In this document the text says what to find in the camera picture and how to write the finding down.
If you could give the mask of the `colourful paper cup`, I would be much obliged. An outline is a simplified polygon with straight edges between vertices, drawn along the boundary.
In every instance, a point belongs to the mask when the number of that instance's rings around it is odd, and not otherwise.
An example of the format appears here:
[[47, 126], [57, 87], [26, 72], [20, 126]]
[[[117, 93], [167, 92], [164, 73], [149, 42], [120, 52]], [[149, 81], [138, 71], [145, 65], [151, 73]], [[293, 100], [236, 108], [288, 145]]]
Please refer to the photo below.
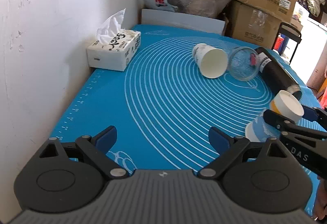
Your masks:
[[269, 106], [245, 127], [245, 137], [254, 142], [278, 138], [284, 121], [297, 123], [304, 115], [303, 106], [289, 92], [281, 90]]

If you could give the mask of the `white paper cup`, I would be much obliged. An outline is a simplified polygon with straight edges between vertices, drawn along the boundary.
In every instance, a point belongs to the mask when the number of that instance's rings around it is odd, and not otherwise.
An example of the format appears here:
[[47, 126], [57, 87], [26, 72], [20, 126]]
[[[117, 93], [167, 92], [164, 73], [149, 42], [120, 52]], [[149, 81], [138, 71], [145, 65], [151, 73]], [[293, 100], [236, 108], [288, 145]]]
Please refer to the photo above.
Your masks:
[[192, 57], [201, 75], [208, 79], [222, 76], [228, 66], [228, 55], [224, 50], [204, 43], [197, 44], [193, 48]]

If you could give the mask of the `black thermos flask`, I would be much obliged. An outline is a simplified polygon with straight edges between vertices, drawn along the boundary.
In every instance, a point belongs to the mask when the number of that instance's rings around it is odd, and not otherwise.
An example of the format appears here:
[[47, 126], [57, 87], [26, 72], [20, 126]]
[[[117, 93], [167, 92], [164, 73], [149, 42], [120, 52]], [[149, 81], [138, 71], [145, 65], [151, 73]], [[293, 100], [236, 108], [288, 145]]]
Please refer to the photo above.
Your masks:
[[297, 100], [301, 99], [302, 91], [295, 79], [282, 67], [282, 65], [263, 47], [255, 49], [259, 58], [259, 74], [272, 94], [287, 91]]

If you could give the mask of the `white cabinet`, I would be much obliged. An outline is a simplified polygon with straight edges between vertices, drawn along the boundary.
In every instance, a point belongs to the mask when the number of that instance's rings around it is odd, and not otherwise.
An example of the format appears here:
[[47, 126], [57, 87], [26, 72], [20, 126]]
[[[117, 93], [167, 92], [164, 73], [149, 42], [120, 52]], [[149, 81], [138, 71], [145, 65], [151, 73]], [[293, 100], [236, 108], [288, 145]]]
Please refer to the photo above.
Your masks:
[[317, 90], [325, 79], [326, 27], [309, 18], [306, 10], [300, 10], [297, 14], [301, 16], [301, 43], [290, 66], [304, 84]]

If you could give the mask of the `red bucket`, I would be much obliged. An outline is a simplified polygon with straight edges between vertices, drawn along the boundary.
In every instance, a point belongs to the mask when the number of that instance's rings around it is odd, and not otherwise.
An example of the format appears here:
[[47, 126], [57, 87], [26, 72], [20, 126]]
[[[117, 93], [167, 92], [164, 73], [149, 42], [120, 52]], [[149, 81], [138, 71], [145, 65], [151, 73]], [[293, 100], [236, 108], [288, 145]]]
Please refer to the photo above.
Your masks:
[[285, 50], [285, 48], [286, 48], [288, 40], [289, 40], [289, 37], [279, 33], [279, 35], [278, 35], [278, 37], [277, 37], [277, 39], [275, 41], [275, 44], [274, 44], [274, 50], [276, 52], [278, 52], [278, 54], [281, 55], [283, 53], [283, 51]]

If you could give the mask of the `blue silicone baking mat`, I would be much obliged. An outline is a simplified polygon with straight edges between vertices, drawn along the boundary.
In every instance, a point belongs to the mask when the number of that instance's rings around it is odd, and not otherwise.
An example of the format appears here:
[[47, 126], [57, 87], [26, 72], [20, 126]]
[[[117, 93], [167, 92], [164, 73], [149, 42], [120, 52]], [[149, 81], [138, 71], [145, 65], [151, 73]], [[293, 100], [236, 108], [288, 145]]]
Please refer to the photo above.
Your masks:
[[313, 197], [295, 214], [264, 215], [238, 206], [222, 181], [197, 176], [224, 150], [210, 145], [209, 130], [243, 137], [276, 94], [261, 75], [204, 77], [192, 50], [207, 44], [226, 53], [241, 48], [247, 56], [251, 44], [166, 26], [135, 30], [141, 43], [127, 69], [96, 69], [51, 134], [66, 143], [117, 129], [107, 155], [130, 176], [112, 182], [87, 216], [96, 223], [309, 223]]

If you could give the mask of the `black metal stool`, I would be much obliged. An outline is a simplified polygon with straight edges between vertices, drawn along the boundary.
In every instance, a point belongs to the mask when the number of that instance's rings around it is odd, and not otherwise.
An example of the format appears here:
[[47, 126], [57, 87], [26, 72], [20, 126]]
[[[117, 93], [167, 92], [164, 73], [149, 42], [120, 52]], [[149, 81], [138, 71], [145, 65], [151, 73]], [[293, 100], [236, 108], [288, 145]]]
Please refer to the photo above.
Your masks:
[[[286, 48], [281, 55], [274, 50], [274, 44], [279, 33], [289, 37]], [[281, 22], [271, 49], [275, 51], [287, 64], [291, 64], [300, 43], [301, 43], [301, 32], [292, 24]]]

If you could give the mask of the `white tissue pack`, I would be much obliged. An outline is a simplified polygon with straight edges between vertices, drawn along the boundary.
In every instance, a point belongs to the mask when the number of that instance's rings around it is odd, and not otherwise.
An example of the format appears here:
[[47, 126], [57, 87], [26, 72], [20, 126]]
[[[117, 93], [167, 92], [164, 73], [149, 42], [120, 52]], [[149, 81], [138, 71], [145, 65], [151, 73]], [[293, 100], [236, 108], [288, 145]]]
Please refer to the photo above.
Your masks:
[[113, 14], [101, 24], [96, 41], [87, 49], [91, 68], [123, 72], [141, 44], [141, 32], [122, 28], [125, 10]]

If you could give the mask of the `lower cardboard box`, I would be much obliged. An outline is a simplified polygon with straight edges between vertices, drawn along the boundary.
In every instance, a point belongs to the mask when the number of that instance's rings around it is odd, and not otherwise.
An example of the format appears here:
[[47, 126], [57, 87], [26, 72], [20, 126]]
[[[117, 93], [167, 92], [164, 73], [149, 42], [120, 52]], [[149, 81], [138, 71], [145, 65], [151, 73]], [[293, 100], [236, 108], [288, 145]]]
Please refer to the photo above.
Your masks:
[[281, 20], [232, 0], [226, 10], [228, 25], [225, 35], [265, 48], [272, 48]]

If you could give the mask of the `white flat box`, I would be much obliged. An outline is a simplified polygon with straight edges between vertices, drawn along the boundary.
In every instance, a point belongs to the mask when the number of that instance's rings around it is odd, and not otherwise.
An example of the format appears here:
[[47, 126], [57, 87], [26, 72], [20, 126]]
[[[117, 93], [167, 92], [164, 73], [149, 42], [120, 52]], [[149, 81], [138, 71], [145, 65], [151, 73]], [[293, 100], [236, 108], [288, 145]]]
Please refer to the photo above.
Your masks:
[[180, 12], [142, 9], [141, 24], [170, 26], [224, 35], [228, 19], [219, 20]]

